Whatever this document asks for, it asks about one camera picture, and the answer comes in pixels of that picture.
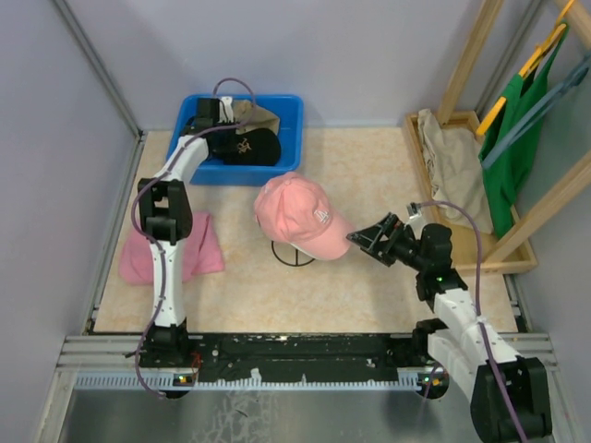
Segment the black baseball cap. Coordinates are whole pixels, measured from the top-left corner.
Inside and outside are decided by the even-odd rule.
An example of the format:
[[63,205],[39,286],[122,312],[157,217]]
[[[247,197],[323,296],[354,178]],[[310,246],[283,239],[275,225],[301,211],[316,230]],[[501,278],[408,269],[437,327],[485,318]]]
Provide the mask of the black baseball cap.
[[232,134],[213,152],[226,165],[274,166],[281,158],[282,148],[275,133],[268,128],[257,128]]

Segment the black wire hat stand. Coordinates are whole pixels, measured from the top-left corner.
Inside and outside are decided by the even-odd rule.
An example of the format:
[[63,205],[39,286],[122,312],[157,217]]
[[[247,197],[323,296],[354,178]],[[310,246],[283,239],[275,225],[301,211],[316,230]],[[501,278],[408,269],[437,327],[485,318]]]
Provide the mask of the black wire hat stand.
[[315,259],[296,247],[271,241],[271,253],[281,264],[290,268],[305,267],[315,261]]

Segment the tan baseball cap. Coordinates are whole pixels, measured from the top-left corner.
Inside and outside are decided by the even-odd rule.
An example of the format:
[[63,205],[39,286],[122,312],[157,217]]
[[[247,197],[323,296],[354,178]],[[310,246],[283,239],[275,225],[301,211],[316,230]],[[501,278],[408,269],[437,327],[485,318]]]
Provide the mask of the tan baseball cap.
[[272,111],[257,105],[249,100],[237,100],[232,103],[234,119],[241,126],[236,130],[237,134],[264,128],[269,129],[275,135],[279,133],[281,120]]

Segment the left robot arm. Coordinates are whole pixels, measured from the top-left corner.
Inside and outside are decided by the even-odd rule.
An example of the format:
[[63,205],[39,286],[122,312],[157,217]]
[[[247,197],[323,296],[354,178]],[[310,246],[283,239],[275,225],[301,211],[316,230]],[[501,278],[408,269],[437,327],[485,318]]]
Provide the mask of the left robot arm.
[[135,352],[136,366],[180,366],[191,357],[183,301],[183,258],[193,228],[186,185],[211,150],[235,134],[233,101],[199,98],[188,133],[178,138],[163,168],[138,183],[132,225],[149,242],[154,308]]

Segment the blue plastic bin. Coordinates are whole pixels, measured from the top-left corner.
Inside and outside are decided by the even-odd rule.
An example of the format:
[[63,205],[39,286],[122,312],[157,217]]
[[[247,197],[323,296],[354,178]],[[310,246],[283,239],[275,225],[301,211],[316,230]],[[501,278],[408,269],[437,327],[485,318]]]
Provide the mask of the blue plastic bin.
[[262,94],[256,104],[279,117],[281,158],[276,165],[225,165],[217,159],[203,162],[190,183],[195,186],[263,186],[274,176],[295,171],[301,162],[304,103],[292,94]]

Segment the wooden clothes rack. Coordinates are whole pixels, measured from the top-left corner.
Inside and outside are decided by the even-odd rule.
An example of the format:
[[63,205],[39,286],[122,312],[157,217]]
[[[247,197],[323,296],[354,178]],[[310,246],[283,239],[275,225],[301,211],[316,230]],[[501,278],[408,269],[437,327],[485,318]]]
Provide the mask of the wooden clothes rack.
[[[502,5],[501,1],[482,3],[437,111],[409,114],[403,126],[421,194],[429,203],[423,210],[425,217],[451,231],[452,264],[470,274],[514,274],[536,267],[530,236],[590,185],[590,156],[585,154],[524,216],[514,207],[533,168],[546,114],[590,76],[586,54],[563,80],[554,87],[548,85],[549,69],[567,34],[574,32],[584,45],[590,43],[590,14],[582,2],[558,2],[561,12],[549,35],[483,118],[454,109]],[[435,181],[444,159],[440,150],[431,147],[430,134],[436,141],[459,138],[452,157],[466,160],[469,178],[484,182],[478,194],[493,219],[491,233],[475,236],[466,218],[451,221],[454,209],[433,204],[442,194]]]

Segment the pink baseball cap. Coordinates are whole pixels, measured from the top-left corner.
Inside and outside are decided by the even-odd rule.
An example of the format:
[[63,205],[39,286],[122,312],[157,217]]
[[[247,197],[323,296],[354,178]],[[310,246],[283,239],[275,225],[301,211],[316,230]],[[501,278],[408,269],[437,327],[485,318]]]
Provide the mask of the pink baseball cap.
[[274,242],[288,244],[308,256],[330,261],[344,256],[354,227],[329,201],[323,188],[301,174],[270,179],[254,202],[255,220]]

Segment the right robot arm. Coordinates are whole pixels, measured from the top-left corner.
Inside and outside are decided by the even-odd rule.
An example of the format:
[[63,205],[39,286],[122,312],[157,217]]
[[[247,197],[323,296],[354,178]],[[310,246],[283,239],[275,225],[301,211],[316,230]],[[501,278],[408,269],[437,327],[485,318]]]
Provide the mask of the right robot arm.
[[553,430],[546,369],[516,351],[480,314],[476,298],[452,264],[452,231],[428,223],[416,234],[390,213],[348,240],[380,263],[400,261],[416,271],[416,292],[434,314],[413,331],[413,355],[438,363],[470,403],[484,442],[529,442]]

